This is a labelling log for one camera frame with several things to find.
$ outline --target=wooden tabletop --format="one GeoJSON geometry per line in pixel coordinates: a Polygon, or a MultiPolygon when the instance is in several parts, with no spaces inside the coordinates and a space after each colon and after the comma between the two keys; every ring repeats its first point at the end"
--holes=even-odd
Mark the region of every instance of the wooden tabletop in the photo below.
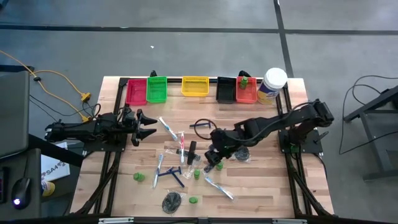
{"type": "MultiPolygon", "coordinates": [[[[102,107],[101,113],[113,111],[119,78],[104,77],[98,99],[102,107]]],[[[307,101],[303,79],[291,78],[288,84],[292,106],[307,101]]],[[[199,98],[184,97],[181,94],[180,83],[169,83],[166,103],[148,103],[145,106],[131,107],[133,111],[142,109],[150,118],[163,117],[175,132],[184,131],[185,150],[189,149],[190,141],[197,141],[196,153],[202,158],[200,168],[205,167],[204,153],[211,141],[196,136],[193,129],[189,128],[189,124],[200,118],[208,118],[219,128],[233,129],[234,123],[244,119],[259,116],[269,118],[277,115],[275,104],[218,104],[216,85],[210,85],[209,95],[199,98]]],[[[157,187],[151,189],[159,154],[164,155],[162,172],[171,166],[179,166],[178,155],[165,152],[166,149],[175,150],[178,145],[172,141],[160,123],[145,128],[157,128],[157,132],[141,141],[139,147],[134,147],[128,140],[119,166],[112,216],[170,216],[163,212],[161,205],[168,190],[175,190],[184,193],[185,196],[181,206],[173,214],[174,217],[294,217],[285,158],[279,151],[276,132],[271,133],[257,146],[249,148],[251,154],[249,162],[224,159],[224,168],[221,171],[213,169],[210,172],[209,176],[214,182],[235,196],[236,199],[231,201],[205,182],[203,174],[199,180],[193,177],[186,179],[181,175],[180,180],[185,184],[185,188],[181,188],[171,175],[162,176],[159,177],[157,187]],[[136,172],[143,173],[145,181],[136,182],[133,179],[133,174],[136,172]],[[188,202],[192,196],[198,197],[197,204],[188,202]]],[[[199,133],[208,134],[209,129],[201,128],[199,133]]],[[[94,152],[83,161],[71,212],[81,208],[98,186],[103,157],[103,152],[94,152]]],[[[302,157],[308,188],[325,209],[333,213],[321,162],[312,154],[303,154],[302,157]]],[[[297,192],[303,210],[302,193],[300,190],[297,192]]],[[[107,197],[103,198],[102,209],[105,207],[106,199],[107,197]]]]}

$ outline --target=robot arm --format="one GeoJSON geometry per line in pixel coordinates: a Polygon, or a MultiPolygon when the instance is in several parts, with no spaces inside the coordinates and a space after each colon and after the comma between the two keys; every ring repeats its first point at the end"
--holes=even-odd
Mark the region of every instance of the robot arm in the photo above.
{"type": "Polygon", "coordinates": [[[140,125],[154,124],[156,119],[147,118],[141,109],[137,110],[137,118],[134,112],[123,110],[118,121],[118,116],[113,113],[99,115],[95,120],[85,123],[71,124],[58,121],[48,125],[45,129],[45,139],[49,142],[58,142],[65,139],[76,139],[84,142],[89,151],[98,151],[123,142],[127,134],[132,134],[131,141],[134,146],[139,141],[156,132],[156,129],[142,129],[140,125]]]}
{"type": "Polygon", "coordinates": [[[284,129],[301,123],[289,129],[289,142],[300,144],[307,134],[316,127],[328,127],[334,120],[326,103],[315,100],[311,103],[297,105],[291,112],[273,118],[250,118],[236,123],[233,130],[216,128],[210,133],[213,147],[205,153],[211,166],[221,162],[222,158],[230,158],[241,146],[252,147],[273,131],[284,129]]]}

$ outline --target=red basket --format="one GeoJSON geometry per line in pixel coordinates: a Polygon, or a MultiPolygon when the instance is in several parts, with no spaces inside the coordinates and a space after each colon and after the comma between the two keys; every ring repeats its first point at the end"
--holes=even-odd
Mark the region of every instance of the red basket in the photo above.
{"type": "Polygon", "coordinates": [[[129,105],[147,104],[146,79],[131,79],[127,82],[126,103],[129,105]]]}
{"type": "Polygon", "coordinates": [[[257,101],[257,83],[256,78],[248,77],[248,84],[242,90],[239,86],[243,77],[236,78],[236,102],[255,103],[257,101]]]}

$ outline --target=gray floor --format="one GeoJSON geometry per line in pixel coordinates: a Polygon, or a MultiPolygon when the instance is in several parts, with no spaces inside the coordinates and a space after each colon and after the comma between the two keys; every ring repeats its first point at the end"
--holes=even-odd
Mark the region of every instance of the gray floor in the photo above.
{"type": "MultiPolygon", "coordinates": [[[[287,29],[398,30],[398,2],[393,0],[280,0],[287,29]]],[[[0,14],[5,24],[74,26],[277,28],[272,0],[135,0],[67,1],[10,0],[0,14]]],[[[325,129],[324,160],[335,213],[341,217],[396,222],[398,179],[363,182],[376,171],[370,147],[338,155],[341,109],[346,90],[363,75],[398,77],[398,36],[287,35],[295,77],[305,79],[311,100],[327,102],[335,122],[325,129]]],[[[156,32],[56,32],[0,30],[0,49],[38,70],[67,74],[79,89],[97,100],[107,75],[236,76],[246,70],[263,75],[284,68],[278,34],[216,34],[156,32]]],[[[0,56],[0,64],[15,64],[0,56]]],[[[62,78],[43,74],[48,89],[80,106],[79,96],[62,78]]],[[[383,91],[398,80],[366,79],[383,91]]],[[[47,96],[36,83],[31,94],[72,113],[47,96]]],[[[363,101],[376,94],[358,88],[363,101]]],[[[359,106],[351,96],[346,114],[359,106]]],[[[78,116],[63,118],[79,122],[78,116]]],[[[43,136],[52,119],[31,105],[30,133],[43,136]]],[[[343,150],[367,141],[362,124],[345,126],[343,150]]]]}

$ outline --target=computer mouse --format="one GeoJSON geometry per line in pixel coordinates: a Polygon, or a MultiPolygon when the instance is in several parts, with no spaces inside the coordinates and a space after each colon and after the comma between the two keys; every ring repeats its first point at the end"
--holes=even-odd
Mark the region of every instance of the computer mouse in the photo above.
{"type": "Polygon", "coordinates": [[[24,209],[30,202],[30,178],[23,177],[12,186],[11,202],[15,209],[24,209]]]}

